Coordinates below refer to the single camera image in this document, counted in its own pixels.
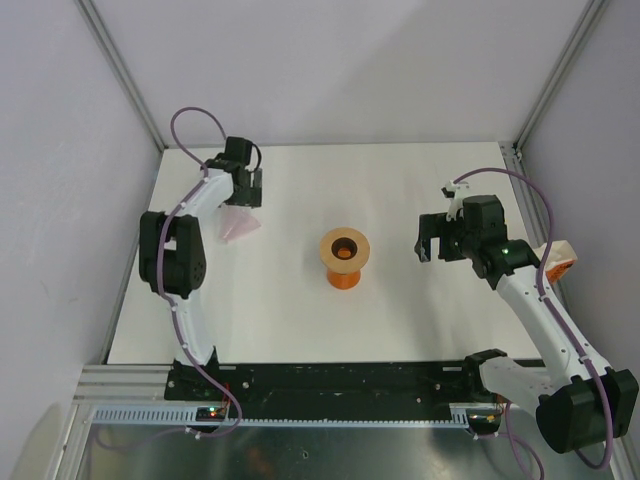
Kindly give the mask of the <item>pink cone coffee filter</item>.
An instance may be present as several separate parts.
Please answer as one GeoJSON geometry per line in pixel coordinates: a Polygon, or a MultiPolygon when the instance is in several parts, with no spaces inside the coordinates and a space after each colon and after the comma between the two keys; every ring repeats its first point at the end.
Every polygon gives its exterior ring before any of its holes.
{"type": "Polygon", "coordinates": [[[223,205],[220,221],[219,238],[225,243],[234,242],[261,227],[249,207],[223,205]]]}

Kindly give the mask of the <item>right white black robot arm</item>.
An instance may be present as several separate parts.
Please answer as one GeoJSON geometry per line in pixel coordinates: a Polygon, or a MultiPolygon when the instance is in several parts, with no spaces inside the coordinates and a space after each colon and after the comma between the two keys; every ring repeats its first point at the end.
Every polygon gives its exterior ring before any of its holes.
{"type": "Polygon", "coordinates": [[[547,279],[537,276],[540,261],[530,245],[509,239],[497,196],[454,204],[455,213],[420,216],[415,253],[430,261],[437,239],[439,259],[470,261],[516,314],[546,367],[540,375],[497,349],[478,352],[465,359],[470,370],[461,376],[463,393],[473,401],[491,394],[512,401],[535,418],[557,453],[625,436],[639,394],[634,375],[613,369],[580,333],[547,279]]]}

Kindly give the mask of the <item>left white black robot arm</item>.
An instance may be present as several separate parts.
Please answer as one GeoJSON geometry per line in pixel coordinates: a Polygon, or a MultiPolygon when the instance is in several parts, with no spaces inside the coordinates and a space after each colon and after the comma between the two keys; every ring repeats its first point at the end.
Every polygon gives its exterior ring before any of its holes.
{"type": "Polygon", "coordinates": [[[262,153],[251,140],[226,139],[224,150],[203,163],[202,178],[173,210],[140,218],[139,276],[168,302],[178,337],[176,359],[194,363],[186,387],[197,398],[214,397],[221,376],[206,366],[214,354],[200,291],[207,273],[202,226],[219,224],[224,243],[260,227],[252,211],[262,205],[262,153]]]}

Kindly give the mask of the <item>orange glass flask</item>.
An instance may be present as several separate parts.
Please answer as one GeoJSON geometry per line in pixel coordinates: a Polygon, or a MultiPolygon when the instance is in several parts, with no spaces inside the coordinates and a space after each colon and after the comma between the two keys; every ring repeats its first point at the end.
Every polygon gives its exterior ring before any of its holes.
{"type": "Polygon", "coordinates": [[[347,247],[339,247],[332,251],[326,268],[327,280],[336,289],[348,290],[360,281],[362,263],[355,251],[347,247]]]}

